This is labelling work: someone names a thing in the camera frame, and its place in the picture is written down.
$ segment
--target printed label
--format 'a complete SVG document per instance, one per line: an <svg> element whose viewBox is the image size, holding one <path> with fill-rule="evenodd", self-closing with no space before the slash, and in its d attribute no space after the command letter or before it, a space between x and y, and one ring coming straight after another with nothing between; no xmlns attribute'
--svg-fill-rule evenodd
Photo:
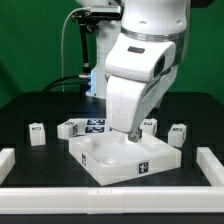
<svg viewBox="0 0 224 224"><path fill-rule="evenodd" d="M104 127L86 127L85 133L102 133Z"/></svg>
<svg viewBox="0 0 224 224"><path fill-rule="evenodd" d="M145 122L144 125L150 125L151 126L151 125L153 125L153 123L152 122Z"/></svg>
<svg viewBox="0 0 224 224"><path fill-rule="evenodd" d="M173 128L173 131L182 131L182 128Z"/></svg>
<svg viewBox="0 0 224 224"><path fill-rule="evenodd" d="M149 162L138 164L138 174L145 174L149 172Z"/></svg>
<svg viewBox="0 0 224 224"><path fill-rule="evenodd" d="M78 126L75 125L75 126L73 127L73 136L77 135L77 133L78 133Z"/></svg>
<svg viewBox="0 0 224 224"><path fill-rule="evenodd" d="M87 125L105 125L104 119L88 120Z"/></svg>
<svg viewBox="0 0 224 224"><path fill-rule="evenodd" d="M34 128L32 128L32 130L33 131L39 131L39 130L41 130L41 127L34 127Z"/></svg>

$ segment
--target black cable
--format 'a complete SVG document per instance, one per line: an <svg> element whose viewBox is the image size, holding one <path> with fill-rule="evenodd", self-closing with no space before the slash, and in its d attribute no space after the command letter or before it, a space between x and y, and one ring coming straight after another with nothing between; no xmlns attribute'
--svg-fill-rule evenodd
<svg viewBox="0 0 224 224"><path fill-rule="evenodd" d="M48 89L46 89L44 92L50 92L51 89L57 87L57 86L68 86L68 85L77 85L79 86L79 83L77 82L70 82L70 83L56 83L52 86L50 86Z"/></svg>
<svg viewBox="0 0 224 224"><path fill-rule="evenodd" d="M82 61L83 61L82 71L83 73L90 73L91 71L91 68L89 66L88 46L87 46L87 40L86 40L87 27L88 26L86 24L79 24L81 44L82 44Z"/></svg>
<svg viewBox="0 0 224 224"><path fill-rule="evenodd" d="M68 79L79 79L79 76L77 76L77 75L70 75L70 76L65 76L65 77L63 77L63 78L57 79L57 80L51 82L49 85L47 85L47 86L43 89L43 92L48 92L48 89L49 89L49 88L51 89L51 86L55 85L56 83L59 83L59 82L68 80Z"/></svg>

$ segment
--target white cube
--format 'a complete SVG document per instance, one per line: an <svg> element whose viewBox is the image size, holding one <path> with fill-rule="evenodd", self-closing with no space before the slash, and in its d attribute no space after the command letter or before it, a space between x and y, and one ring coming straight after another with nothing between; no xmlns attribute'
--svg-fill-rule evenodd
<svg viewBox="0 0 224 224"><path fill-rule="evenodd" d="M157 132L157 120L152 119L144 119L140 128L143 132L147 132L150 135L155 135Z"/></svg>
<svg viewBox="0 0 224 224"><path fill-rule="evenodd" d="M68 140L84 131L85 122L82 119L69 119L57 126L58 138Z"/></svg>
<svg viewBox="0 0 224 224"><path fill-rule="evenodd" d="M182 147L186 139L187 126L174 124L168 132L168 144L174 147Z"/></svg>
<svg viewBox="0 0 224 224"><path fill-rule="evenodd" d="M45 145L45 130L42 123L33 123L29 125L31 146Z"/></svg>

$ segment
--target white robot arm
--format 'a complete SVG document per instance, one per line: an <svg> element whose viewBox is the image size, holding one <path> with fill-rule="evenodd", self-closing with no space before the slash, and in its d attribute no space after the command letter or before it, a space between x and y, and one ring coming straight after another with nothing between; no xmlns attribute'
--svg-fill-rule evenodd
<svg viewBox="0 0 224 224"><path fill-rule="evenodd" d="M175 80L189 6L190 0L124 1L121 33L105 64L107 119L131 141L138 141L142 120Z"/></svg>

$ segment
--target small white block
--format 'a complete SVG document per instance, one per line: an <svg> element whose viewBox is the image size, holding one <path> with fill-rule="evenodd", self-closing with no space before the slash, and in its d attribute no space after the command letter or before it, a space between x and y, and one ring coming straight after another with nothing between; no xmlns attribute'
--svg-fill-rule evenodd
<svg viewBox="0 0 224 224"><path fill-rule="evenodd" d="M45 130L42 123L33 123L29 125L31 146L45 145Z"/></svg>
<svg viewBox="0 0 224 224"><path fill-rule="evenodd" d="M69 119L57 126L58 138L69 139L82 133L85 128L85 121L82 119Z"/></svg>
<svg viewBox="0 0 224 224"><path fill-rule="evenodd" d="M155 135L157 132L157 120L154 118L144 119L140 128L150 135Z"/></svg>
<svg viewBox="0 0 224 224"><path fill-rule="evenodd" d="M182 147L186 139L187 126L174 124L168 132L168 144L173 147Z"/></svg>
<svg viewBox="0 0 224 224"><path fill-rule="evenodd" d="M0 152L0 184L15 165L15 152L13 148L2 149Z"/></svg>

